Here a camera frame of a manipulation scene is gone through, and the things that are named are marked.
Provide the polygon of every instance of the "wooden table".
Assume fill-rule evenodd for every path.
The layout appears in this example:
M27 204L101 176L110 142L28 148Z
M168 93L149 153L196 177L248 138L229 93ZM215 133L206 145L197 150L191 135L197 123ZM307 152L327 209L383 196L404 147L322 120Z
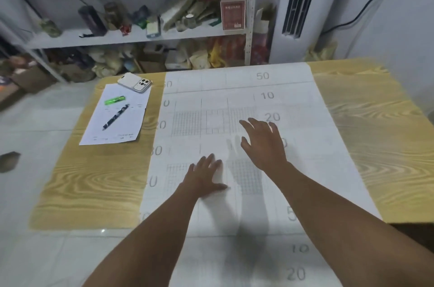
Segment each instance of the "wooden table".
M309 63L336 126L388 223L434 222L434 127L381 65ZM79 146L106 84L100 81L30 219L34 229L128 228L138 223L165 73L152 86L138 141Z

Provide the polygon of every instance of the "white metal shelf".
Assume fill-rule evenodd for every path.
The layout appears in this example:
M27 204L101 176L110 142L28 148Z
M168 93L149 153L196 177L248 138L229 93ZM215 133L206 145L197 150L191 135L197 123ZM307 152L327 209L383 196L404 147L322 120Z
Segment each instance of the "white metal shelf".
M91 45L106 45L106 44L123 44L137 42L153 42L169 39L183 38L199 38L199 37L214 37L224 35L239 35L245 34L246 30L231 30L224 31L222 24L211 27L208 25L199 26L195 29L187 29L184 32L177 32L175 28L168 32L162 32L160 37L147 38L146 31L140 27L133 25L132 31L128 36L122 36L119 30L108 31L103 37L80 38L82 34L91 33L89 29L69 29L65 30L60 37L51 38L45 32L40 32L34 35L27 43L30 49L52 49L73 46L91 46Z

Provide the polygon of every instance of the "white standing air conditioner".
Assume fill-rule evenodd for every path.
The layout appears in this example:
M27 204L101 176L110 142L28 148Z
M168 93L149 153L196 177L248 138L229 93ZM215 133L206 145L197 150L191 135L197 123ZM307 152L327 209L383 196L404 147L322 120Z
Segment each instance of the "white standing air conditioner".
M333 0L280 0L270 64L302 61L316 43Z

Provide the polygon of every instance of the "green highlighter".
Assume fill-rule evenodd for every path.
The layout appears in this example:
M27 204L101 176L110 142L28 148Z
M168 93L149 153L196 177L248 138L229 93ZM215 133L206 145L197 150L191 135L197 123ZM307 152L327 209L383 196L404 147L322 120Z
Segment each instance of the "green highlighter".
M104 101L104 104L107 106L109 104L118 103L121 101L125 101L125 96L118 96L117 98L112 98L110 100Z

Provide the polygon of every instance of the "patterned pen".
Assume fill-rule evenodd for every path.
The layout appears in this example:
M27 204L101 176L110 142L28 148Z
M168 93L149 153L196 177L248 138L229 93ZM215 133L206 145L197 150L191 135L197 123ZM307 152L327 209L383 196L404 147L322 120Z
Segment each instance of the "patterned pen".
M110 119L104 126L103 126L103 128L102 128L102 130L103 131L105 131L111 124L113 124L113 122L116 120L116 119L118 119L119 118L119 116L120 115L122 115L122 113L125 111L125 110L127 110L127 108L129 107L130 105L129 104L127 104L125 107L123 107L122 109L120 109L119 111L118 111L118 113L116 114L116 115L114 115L113 116L113 118L112 119Z

